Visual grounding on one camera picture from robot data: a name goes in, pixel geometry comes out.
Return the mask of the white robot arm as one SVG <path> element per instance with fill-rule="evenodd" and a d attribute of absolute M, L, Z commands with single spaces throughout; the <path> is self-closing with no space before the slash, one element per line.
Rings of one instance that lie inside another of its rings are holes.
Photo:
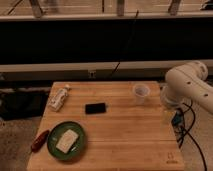
<path fill-rule="evenodd" d="M 184 98 L 189 98 L 213 114 L 213 87 L 205 82 L 207 76 L 208 68 L 201 61 L 171 68 L 165 75 L 166 85 L 161 90 L 162 104 L 175 109 Z"/>

